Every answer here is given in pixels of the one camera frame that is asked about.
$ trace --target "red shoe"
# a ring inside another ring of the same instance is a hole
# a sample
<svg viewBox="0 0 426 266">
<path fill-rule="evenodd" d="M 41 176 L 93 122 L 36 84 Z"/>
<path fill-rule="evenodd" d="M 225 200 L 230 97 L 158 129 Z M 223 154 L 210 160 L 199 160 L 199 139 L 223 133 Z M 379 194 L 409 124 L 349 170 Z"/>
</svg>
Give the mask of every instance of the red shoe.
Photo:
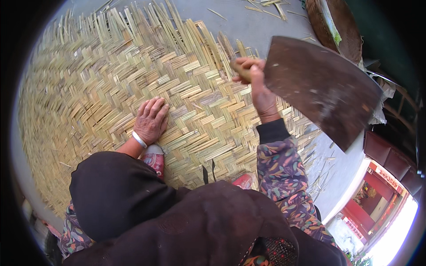
<svg viewBox="0 0 426 266">
<path fill-rule="evenodd" d="M 253 173 L 246 173 L 240 176 L 237 180 L 232 182 L 233 185 L 236 185 L 242 189 L 250 189 L 253 182 L 256 181 L 256 175 Z"/>
<path fill-rule="evenodd" d="M 149 145 L 141 160 L 151 166 L 157 172 L 157 176 L 164 181 L 164 152 L 158 145 Z"/>
</svg>

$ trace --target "concrete floor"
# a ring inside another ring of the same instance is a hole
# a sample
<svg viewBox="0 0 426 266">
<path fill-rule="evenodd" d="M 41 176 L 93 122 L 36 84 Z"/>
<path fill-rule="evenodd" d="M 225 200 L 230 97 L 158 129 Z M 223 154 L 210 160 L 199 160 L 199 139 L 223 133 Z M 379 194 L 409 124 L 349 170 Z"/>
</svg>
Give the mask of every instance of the concrete floor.
<svg viewBox="0 0 426 266">
<path fill-rule="evenodd" d="M 63 4 L 56 15 L 52 18 L 58 18 L 64 15 L 67 9 L 74 12 L 74 16 L 81 13 L 89 14 L 97 9 L 106 0 L 69 0 Z M 129 0 L 114 0 L 111 5 L 114 5 L 118 11 L 122 11 L 124 6 L 130 4 Z M 306 11 L 302 9 L 299 0 L 288 0 L 291 5 L 282 5 L 284 11 L 290 10 L 306 15 Z M 149 1 L 136 1 L 137 6 L 147 5 Z M 246 46 L 256 48 L 259 51 L 260 57 L 267 57 L 271 36 L 283 35 L 294 38 L 308 37 L 307 33 L 311 33 L 316 39 L 310 23 L 303 16 L 287 13 L 288 21 L 283 22 L 276 17 L 266 13 L 245 9 L 244 6 L 250 6 L 250 3 L 244 0 L 174 0 L 176 7 L 182 19 L 192 18 L 193 20 L 203 20 L 207 28 L 217 36 L 219 31 L 222 31 L 228 36 L 231 44 L 235 46 L 235 39 L 242 40 Z M 207 10 L 212 9 L 228 19 L 223 20 L 216 14 Z M 270 6 L 265 8 L 267 11 L 278 14 L 275 7 Z M 20 175 L 20 185 L 24 194 L 29 199 L 33 209 L 43 219 L 50 222 L 59 231 L 62 231 L 62 221 L 55 217 L 48 209 L 44 208 L 44 203 L 41 202 L 39 194 L 35 191 L 34 181 L 31 178 L 31 172 L 26 163 L 25 155 L 22 151 L 22 142 L 18 136 L 19 129 L 17 123 L 14 124 L 14 133 L 11 140 L 14 150 L 13 159 L 14 165 L 18 166 L 17 170 Z M 364 157 L 362 152 L 362 137 L 359 137 L 353 145 L 352 150 L 343 153 L 337 146 L 329 149 L 331 140 L 323 133 L 315 142 L 317 157 L 316 162 L 311 167 L 309 172 L 309 180 L 313 182 L 319 170 L 321 170 L 324 157 L 329 157 L 334 150 L 333 157 L 336 157 L 333 169 L 330 171 L 329 181 L 315 204 L 321 211 L 322 217 L 329 216 L 333 210 L 333 206 L 337 204 L 339 199 L 347 188 L 351 186 L 351 182 L 359 168 Z"/>
</svg>

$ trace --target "woman's right hand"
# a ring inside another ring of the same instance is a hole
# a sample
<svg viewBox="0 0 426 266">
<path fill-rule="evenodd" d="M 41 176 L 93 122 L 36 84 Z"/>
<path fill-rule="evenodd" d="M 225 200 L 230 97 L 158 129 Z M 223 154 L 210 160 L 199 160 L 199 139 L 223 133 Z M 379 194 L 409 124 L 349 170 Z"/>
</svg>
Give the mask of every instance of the woman's right hand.
<svg viewBox="0 0 426 266">
<path fill-rule="evenodd" d="M 245 69 L 250 69 L 251 98 L 262 124 L 280 119 L 281 116 L 276 108 L 276 95 L 266 88 L 263 82 L 265 77 L 263 74 L 265 61 L 261 59 L 250 59 L 248 57 L 239 57 L 235 62 Z M 241 81 L 242 84 L 249 84 L 249 82 L 241 76 L 233 77 L 232 80 L 235 82 Z"/>
<path fill-rule="evenodd" d="M 164 98 L 159 96 L 147 100 L 139 107 L 133 131 L 146 145 L 156 142 L 166 130 L 168 111 L 169 105 L 164 104 Z"/>
</svg>

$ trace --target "round bamboo basket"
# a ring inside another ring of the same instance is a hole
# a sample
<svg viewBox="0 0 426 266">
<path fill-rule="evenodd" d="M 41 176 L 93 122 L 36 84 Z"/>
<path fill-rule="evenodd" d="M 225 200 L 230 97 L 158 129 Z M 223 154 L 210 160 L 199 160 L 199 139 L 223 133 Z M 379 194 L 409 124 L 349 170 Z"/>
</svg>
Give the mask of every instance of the round bamboo basket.
<svg viewBox="0 0 426 266">
<path fill-rule="evenodd" d="M 306 0 L 309 20 L 319 41 L 325 47 L 340 53 L 350 61 L 358 64 L 362 55 L 361 35 L 348 5 L 343 0 L 326 0 L 331 17 L 342 38 L 339 46 L 337 46 L 330 29 L 325 23 L 324 11 L 322 10 L 320 1 Z"/>
</svg>

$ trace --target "wooden knife handle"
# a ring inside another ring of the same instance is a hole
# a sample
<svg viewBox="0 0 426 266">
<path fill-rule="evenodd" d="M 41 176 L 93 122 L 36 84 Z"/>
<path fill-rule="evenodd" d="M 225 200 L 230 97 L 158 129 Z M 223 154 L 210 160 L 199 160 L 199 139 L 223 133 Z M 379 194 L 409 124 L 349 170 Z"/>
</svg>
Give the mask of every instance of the wooden knife handle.
<svg viewBox="0 0 426 266">
<path fill-rule="evenodd" d="M 240 64 L 237 64 L 235 61 L 229 62 L 229 65 L 241 77 L 243 77 L 246 81 L 251 83 L 250 69 L 243 68 Z"/>
</svg>

